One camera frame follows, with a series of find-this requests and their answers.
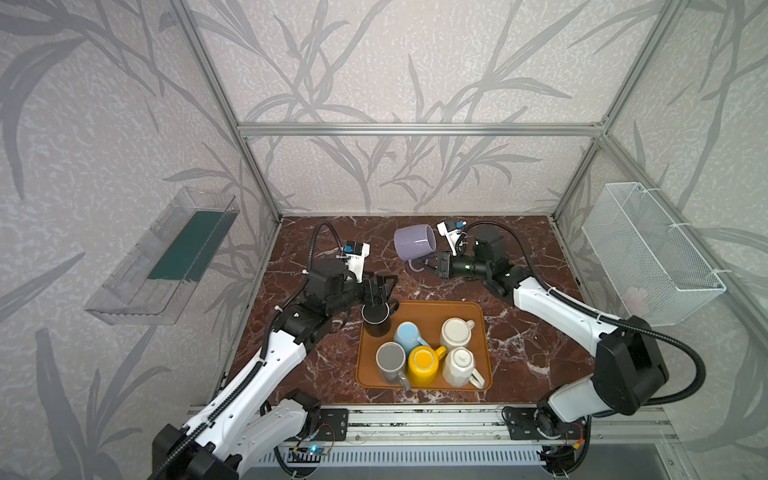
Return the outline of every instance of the orange-brown serving tray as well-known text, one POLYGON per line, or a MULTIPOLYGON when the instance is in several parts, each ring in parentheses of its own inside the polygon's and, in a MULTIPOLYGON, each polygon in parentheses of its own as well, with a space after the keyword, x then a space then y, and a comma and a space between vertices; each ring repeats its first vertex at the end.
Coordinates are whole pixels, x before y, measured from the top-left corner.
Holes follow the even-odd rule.
MULTIPOLYGON (((464 320, 474 320, 475 328, 472 329, 472 338, 467 348, 475 355, 475 368, 485 379, 485 390, 491 388, 491 360, 488 357, 488 342, 485 340, 485 324, 483 323, 482 309, 477 303, 471 302, 432 302, 428 300, 400 300, 400 308, 392 315, 392 328, 386 335, 379 338, 370 336, 366 329, 362 329, 360 335, 360 350, 357 354, 357 382, 364 386, 377 389, 400 389, 399 385, 385 383, 379 376, 379 367, 376 366, 376 350, 395 338, 395 330, 403 322, 414 322, 422 334, 422 338, 434 349, 440 347, 440 329, 443 322, 452 317, 464 320)), ((442 378, 443 362, 440 362, 440 370, 437 378, 430 386, 414 387, 421 390, 472 390, 478 391, 471 383, 456 388, 442 378)))

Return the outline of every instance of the leaf-patterned wallpaper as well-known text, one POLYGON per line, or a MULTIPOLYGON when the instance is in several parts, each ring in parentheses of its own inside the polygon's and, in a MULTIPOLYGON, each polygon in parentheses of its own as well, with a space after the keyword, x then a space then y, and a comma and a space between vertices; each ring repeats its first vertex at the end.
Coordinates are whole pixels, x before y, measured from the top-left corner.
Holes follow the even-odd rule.
MULTIPOLYGON (((645 169, 726 262, 768 305, 765 127, 768 2, 694 1, 660 50, 610 134, 645 169)), ((561 218, 585 285, 602 307, 621 308, 581 233, 603 185, 627 181, 598 156, 561 218)), ((665 406, 703 480, 763 478, 768 471, 768 354, 721 298, 665 332, 696 347, 707 383, 665 406)), ((690 360, 666 349, 684 387, 690 360)))
POLYGON ((166 2, 0 1, 0 478, 145 478, 207 400, 274 225, 166 2), (83 310, 179 188, 241 213, 174 326, 83 310))
MULTIPOLYGON (((189 4, 241 122, 445 123, 599 121, 663 2, 189 4)), ((549 213, 587 140, 250 143, 290 213, 549 213)))

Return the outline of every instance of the light blue mug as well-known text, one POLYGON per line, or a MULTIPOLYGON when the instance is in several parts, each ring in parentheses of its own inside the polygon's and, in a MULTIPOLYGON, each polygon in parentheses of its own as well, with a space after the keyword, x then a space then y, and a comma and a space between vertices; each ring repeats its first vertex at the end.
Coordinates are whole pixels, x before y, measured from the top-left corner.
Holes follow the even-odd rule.
POLYGON ((422 338, 419 328, 413 322, 403 322, 397 327, 395 342, 406 351, 406 357, 411 354, 411 350, 419 345, 429 346, 422 338))

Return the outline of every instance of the marble tabletop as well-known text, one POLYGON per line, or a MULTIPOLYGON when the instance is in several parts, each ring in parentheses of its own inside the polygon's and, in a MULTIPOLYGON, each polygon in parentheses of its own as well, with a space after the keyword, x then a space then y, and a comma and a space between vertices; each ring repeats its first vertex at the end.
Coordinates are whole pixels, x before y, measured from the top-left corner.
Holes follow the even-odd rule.
MULTIPOLYGON (((519 232, 528 242, 533 261, 544 279, 574 298, 581 299, 571 270, 546 217, 463 217, 494 220, 519 232)), ((312 230, 329 220, 341 237, 371 244, 366 270, 396 274, 399 282, 392 298, 401 300, 458 300, 475 302, 483 309, 493 384, 486 392, 368 389, 356 381, 357 352, 362 328, 360 308, 338 333, 326 336, 277 387, 270 400, 282 399, 301 388, 325 404, 330 403, 533 403, 552 389, 573 382, 593 369, 586 350, 538 317, 491 296, 480 282, 461 278, 440 280, 416 273, 395 252, 392 236, 400 227, 434 224, 438 217, 287 217, 280 230, 269 266, 254 302, 235 360, 228 375, 233 378, 260 348, 263 328, 282 303, 301 283, 312 230)), ((438 236, 438 250, 447 250, 438 236)), ((509 237, 510 260, 524 264, 516 242, 509 237)), ((316 246, 316 258, 335 255, 333 237, 324 230, 316 246)))

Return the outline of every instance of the wire mesh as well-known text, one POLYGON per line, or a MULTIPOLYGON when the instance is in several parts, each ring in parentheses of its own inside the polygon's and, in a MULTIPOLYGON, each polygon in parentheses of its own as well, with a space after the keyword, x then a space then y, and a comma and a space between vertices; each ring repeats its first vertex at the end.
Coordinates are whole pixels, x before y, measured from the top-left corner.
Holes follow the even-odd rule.
POLYGON ((649 190, 606 184, 582 230, 621 301, 652 326, 674 325, 725 291, 649 190))

